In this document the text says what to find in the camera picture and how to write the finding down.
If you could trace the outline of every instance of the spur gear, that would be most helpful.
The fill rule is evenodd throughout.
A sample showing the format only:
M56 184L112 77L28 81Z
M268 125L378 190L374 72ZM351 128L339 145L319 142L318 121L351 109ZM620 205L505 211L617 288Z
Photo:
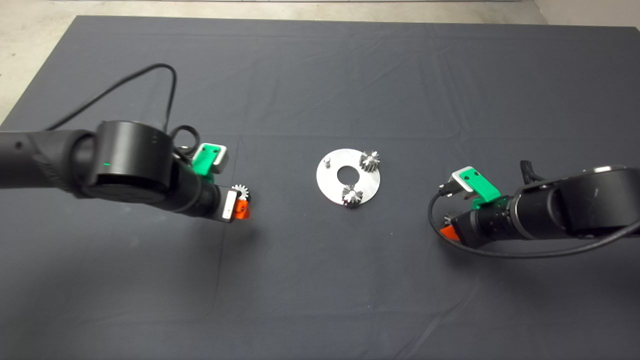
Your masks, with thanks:
M380 165L380 155L377 151L363 152L360 155L360 168L366 172L376 171Z
M247 200L247 201L251 200L251 194L249 193L249 188L247 188L245 185L235 184L234 186L231 186L231 189L240 193L240 195L238 196L238 199Z
M355 208L362 201L362 192L354 190L353 185L347 185L342 190L342 203L348 208Z

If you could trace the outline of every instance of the aluminum disc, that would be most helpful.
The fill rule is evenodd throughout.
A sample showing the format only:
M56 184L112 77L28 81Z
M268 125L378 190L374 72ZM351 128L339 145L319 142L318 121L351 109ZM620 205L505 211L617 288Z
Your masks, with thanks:
M360 176L354 184L354 190L362 192L360 204L371 200L380 187L380 170L366 172L360 168L362 151L354 149L338 149L325 155L318 164L316 180L320 191L336 204L343 205L342 190L346 186L338 180L338 171L343 167L352 167Z

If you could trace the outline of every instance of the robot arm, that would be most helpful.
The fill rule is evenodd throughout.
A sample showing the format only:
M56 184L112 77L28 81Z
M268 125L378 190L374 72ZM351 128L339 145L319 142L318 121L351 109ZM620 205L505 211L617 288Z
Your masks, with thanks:
M221 171L226 154L220 149L201 154L198 166L210 160L206 169ZM197 174L176 156L169 135L137 122L103 122L95 133L0 133L0 170L0 188L60 188L80 199L148 204L222 222L249 216L237 190Z
M452 217L441 229L436 227L447 241L471 249L470 252L498 258L547 258L591 250L591 244L573 249L579 250L576 252L532 256L501 256L504 254L474 249L493 241L515 239L604 236L595 243L602 240L610 243L639 232L640 168L600 167L574 176L544 180L533 173L529 164L522 166L525 182L529 179L529 184L519 188L514 196L501 196L475 169L465 169L463 173L455 172L452 180L441 186L431 208L440 196L464 192L467 198L477 197L474 209Z

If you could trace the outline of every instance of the dark gray cloth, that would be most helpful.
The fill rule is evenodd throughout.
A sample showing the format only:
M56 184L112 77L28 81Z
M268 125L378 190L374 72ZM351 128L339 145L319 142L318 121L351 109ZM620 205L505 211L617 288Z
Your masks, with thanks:
M467 165L503 193L520 159L549 177L638 166L639 59L635 28L79 17L2 129L169 63L170 128L229 146L216 182L248 185L252 218L1 190L0 358L638 359L640 242L478 258L426 207ZM66 128L160 125L169 84L149 74ZM342 147L382 156L356 210L316 185Z

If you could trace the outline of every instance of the small gear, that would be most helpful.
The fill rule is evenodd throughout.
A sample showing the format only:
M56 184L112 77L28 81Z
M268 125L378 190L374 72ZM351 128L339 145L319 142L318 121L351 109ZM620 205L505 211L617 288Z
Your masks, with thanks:
M380 165L380 155L377 151L363 152L360 155L360 167L366 172L376 171Z
M238 199L247 200L247 201L251 200L251 194L249 193L249 188L247 188L245 185L235 184L234 186L231 186L231 189L240 193L240 196L238 196Z
M362 201L362 192L353 189L353 185L347 185L342 190L342 202L348 208L355 208Z

